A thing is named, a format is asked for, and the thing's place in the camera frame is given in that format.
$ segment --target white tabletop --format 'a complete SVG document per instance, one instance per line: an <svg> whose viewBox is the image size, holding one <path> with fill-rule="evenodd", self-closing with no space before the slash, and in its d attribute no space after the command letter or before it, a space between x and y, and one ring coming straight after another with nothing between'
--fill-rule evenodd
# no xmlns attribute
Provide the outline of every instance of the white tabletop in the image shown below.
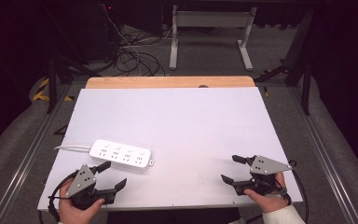
<svg viewBox="0 0 358 224"><path fill-rule="evenodd" d="M82 90L62 145L91 146L97 139L148 148L155 161L145 172L112 166L97 174L96 189L128 178L106 210L254 204L221 179L251 178L249 166L231 156L287 162L256 87ZM38 210L48 209L48 196L83 163L101 164L87 152L60 150ZM302 202L293 174L284 176L293 202Z"/></svg>

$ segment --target white metal stand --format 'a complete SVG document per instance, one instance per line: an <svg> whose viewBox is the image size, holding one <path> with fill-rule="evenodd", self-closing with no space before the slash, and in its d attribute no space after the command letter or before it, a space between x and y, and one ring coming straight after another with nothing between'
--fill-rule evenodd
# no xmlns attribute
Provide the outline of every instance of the white metal stand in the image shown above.
<svg viewBox="0 0 358 224"><path fill-rule="evenodd" d="M177 27L245 27L242 40L238 40L243 63L247 71L252 71L252 63L246 50L246 43L251 33L252 24L255 19L256 8L252 7L250 12L208 12L208 11L177 11L173 6L172 11L172 44L170 69L175 70L179 40L177 38Z"/></svg>

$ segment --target power outlet socket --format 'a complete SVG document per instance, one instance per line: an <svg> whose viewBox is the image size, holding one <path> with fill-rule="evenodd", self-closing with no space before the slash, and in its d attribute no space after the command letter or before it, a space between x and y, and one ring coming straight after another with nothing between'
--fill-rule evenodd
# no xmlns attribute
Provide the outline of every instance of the power outlet socket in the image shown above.
<svg viewBox="0 0 358 224"><path fill-rule="evenodd" d="M89 154L92 158L111 161L112 165L120 164L132 168L147 169L153 165L149 149L133 147L121 143L98 139L92 145Z"/></svg>

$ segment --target white sleeve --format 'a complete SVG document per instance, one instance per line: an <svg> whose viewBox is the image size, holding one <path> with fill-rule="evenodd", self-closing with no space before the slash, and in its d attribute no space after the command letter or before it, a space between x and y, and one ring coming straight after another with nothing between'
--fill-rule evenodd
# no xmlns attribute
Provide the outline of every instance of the white sleeve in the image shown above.
<svg viewBox="0 0 358 224"><path fill-rule="evenodd" d="M263 213L265 224L302 224L305 223L297 210L289 205L271 213Z"/></svg>

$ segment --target human hand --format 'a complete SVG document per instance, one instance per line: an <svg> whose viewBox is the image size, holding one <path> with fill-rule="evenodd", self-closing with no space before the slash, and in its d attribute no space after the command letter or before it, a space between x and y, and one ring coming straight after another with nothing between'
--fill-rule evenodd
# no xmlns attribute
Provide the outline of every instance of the human hand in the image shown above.
<svg viewBox="0 0 358 224"><path fill-rule="evenodd" d="M277 173L275 179L279 182L275 183L276 187L286 188L282 172ZM251 189L246 189L244 193L257 203L264 213L275 212L287 206L287 200L283 197L263 196Z"/></svg>
<svg viewBox="0 0 358 224"><path fill-rule="evenodd" d="M60 188L60 198L65 198L66 191L73 181L74 179L70 179L62 185ZM73 207L71 200L60 199L59 214L61 222L63 224L88 224L100 210L103 203L104 199L100 199L83 211Z"/></svg>

